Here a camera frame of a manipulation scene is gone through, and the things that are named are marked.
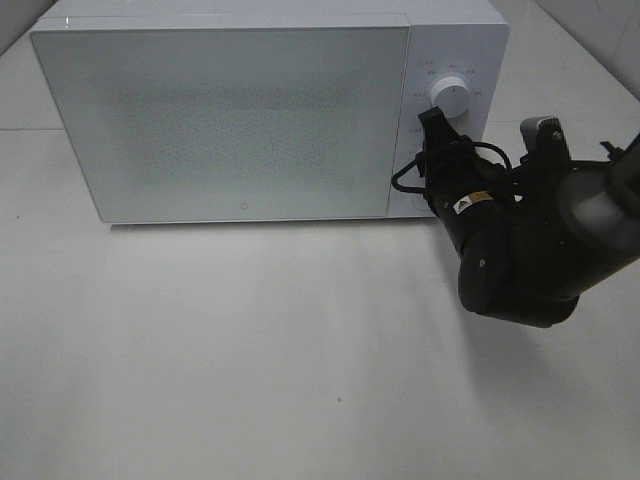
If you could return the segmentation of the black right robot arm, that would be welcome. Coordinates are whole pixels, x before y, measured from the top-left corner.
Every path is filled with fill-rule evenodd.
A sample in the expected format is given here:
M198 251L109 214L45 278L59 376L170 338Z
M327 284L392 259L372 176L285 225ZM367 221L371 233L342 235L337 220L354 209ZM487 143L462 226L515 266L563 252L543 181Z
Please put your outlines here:
M531 117L520 125L525 155L505 167L482 158L439 108L419 120L424 196L459 256L466 310L547 328L638 259L637 142L578 161L556 117Z

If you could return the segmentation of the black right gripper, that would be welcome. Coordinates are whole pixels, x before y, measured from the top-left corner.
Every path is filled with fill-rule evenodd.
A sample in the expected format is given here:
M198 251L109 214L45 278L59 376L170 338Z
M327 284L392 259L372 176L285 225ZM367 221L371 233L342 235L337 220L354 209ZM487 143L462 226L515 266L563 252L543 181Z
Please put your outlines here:
M518 207L520 168L499 147L460 135L439 107L418 115L426 199L457 250L475 241L507 250Z

